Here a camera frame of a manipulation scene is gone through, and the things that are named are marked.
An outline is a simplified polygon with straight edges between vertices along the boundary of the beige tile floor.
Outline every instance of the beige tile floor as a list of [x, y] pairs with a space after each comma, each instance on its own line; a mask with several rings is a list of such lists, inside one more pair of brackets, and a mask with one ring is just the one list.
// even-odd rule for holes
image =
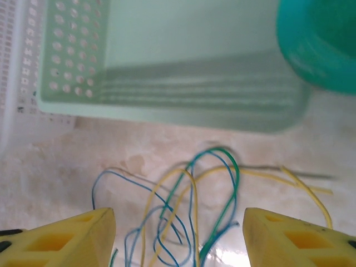
[[[284, 164], [335, 176], [333, 181], [306, 181], [333, 189], [334, 196], [319, 196], [331, 213], [334, 227], [356, 235], [356, 99], [326, 92], [314, 94], [299, 125], [275, 135], [81, 118], [73, 133], [19, 148], [0, 162], [0, 229], [30, 229], [89, 211], [92, 183], [106, 167], [123, 167], [157, 181], [173, 164], [190, 160], [211, 144], [231, 147], [244, 164]], [[200, 167], [211, 163], [201, 162]], [[231, 185], [227, 178], [216, 175], [198, 188], [200, 203], [205, 203], [199, 211], [204, 239]], [[123, 237], [140, 224], [147, 196], [112, 176], [98, 187], [98, 206], [115, 209], [120, 257]], [[239, 222], [246, 207], [325, 224], [319, 209], [302, 190], [250, 176], [241, 178]], [[153, 226], [148, 226], [148, 239]], [[184, 248], [176, 250], [178, 254], [184, 252]], [[122, 262], [118, 260], [116, 266], [122, 266]], [[221, 239], [206, 266], [249, 266], [241, 228]]]

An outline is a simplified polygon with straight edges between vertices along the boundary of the white plastic basket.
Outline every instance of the white plastic basket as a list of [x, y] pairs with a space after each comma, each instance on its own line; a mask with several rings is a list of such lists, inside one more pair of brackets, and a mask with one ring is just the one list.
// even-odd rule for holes
[[43, 113], [36, 87], [43, 3], [0, 0], [0, 156], [11, 147], [59, 136], [75, 117]]

